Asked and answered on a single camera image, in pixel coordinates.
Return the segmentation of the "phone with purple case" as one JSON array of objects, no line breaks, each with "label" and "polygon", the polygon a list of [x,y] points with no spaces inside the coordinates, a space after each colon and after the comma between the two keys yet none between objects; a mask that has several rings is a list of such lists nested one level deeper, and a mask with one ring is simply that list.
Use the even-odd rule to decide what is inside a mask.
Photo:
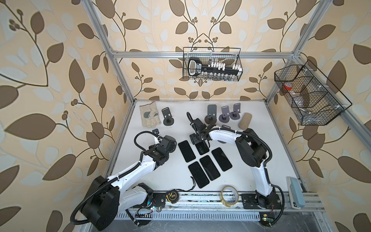
[{"label": "phone with purple case", "polygon": [[198,162],[190,164],[188,166],[188,169],[191,172],[200,189],[202,189],[203,187],[207,186],[210,183],[208,177],[206,176],[206,173],[201,168],[201,165]]}]

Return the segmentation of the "phone with green case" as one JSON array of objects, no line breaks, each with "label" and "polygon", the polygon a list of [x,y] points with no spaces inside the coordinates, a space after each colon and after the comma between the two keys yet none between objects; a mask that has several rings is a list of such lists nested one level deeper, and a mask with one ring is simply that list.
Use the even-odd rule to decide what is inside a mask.
[{"label": "phone with green case", "polygon": [[220,177],[220,172],[216,168],[209,155],[202,157],[200,159],[200,163],[211,181],[214,181]]}]

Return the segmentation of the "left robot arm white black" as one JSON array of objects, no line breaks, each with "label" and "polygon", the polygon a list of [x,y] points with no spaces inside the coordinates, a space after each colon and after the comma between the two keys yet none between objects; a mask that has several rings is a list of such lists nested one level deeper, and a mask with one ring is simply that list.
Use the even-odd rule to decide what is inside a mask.
[{"label": "left robot arm white black", "polygon": [[71,224],[91,223],[102,231],[114,221],[120,210],[150,201],[153,190],[144,183],[135,183],[163,165],[169,154],[176,150],[177,142],[171,136],[161,136],[158,130],[148,134],[154,136],[156,144],[144,149],[135,143],[141,150],[137,162],[116,175],[95,178],[85,198],[72,211]]}]

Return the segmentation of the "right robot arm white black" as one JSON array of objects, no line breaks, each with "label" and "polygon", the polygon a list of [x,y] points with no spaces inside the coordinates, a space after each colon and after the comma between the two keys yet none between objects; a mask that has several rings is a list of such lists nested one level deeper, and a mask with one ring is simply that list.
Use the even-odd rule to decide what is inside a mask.
[{"label": "right robot arm white black", "polygon": [[252,176],[256,184],[256,198],[254,204],[260,208],[285,207],[285,197],[282,189],[270,182],[266,165],[272,159],[272,151],[269,146],[260,139],[252,129],[244,131],[230,128],[206,125],[200,119],[193,119],[191,114],[186,114],[194,133],[190,140],[198,151],[206,151],[208,142],[222,141],[237,147],[242,161],[251,168]]}]

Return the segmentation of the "dark grey back stand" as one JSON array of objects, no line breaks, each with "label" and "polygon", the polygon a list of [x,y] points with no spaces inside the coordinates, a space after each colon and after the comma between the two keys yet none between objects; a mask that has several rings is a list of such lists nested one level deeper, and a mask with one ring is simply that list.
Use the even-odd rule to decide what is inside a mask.
[{"label": "dark grey back stand", "polygon": [[169,107],[163,108],[161,112],[164,117],[163,124],[165,126],[172,126],[174,124],[174,118],[171,114],[170,108]]}]

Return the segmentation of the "black phone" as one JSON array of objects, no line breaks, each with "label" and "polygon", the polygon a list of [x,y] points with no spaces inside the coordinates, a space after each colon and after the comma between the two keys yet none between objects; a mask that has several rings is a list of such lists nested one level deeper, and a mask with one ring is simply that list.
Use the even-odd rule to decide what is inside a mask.
[{"label": "black phone", "polygon": [[212,150],[212,155],[223,172],[232,168],[232,164],[221,148]]},{"label": "black phone", "polygon": [[204,155],[210,151],[206,142],[197,143],[195,146],[200,155]]},{"label": "black phone", "polygon": [[196,156],[187,140],[180,142],[178,146],[185,162],[191,162],[196,159]]}]

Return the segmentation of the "grey phone stand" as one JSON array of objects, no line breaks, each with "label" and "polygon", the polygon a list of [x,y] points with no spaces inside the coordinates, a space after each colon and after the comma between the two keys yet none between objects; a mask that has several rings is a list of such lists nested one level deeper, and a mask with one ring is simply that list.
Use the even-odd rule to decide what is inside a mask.
[{"label": "grey phone stand", "polygon": [[228,123],[230,120],[230,109],[229,106],[221,107],[222,114],[219,116],[219,121],[222,123]]}]

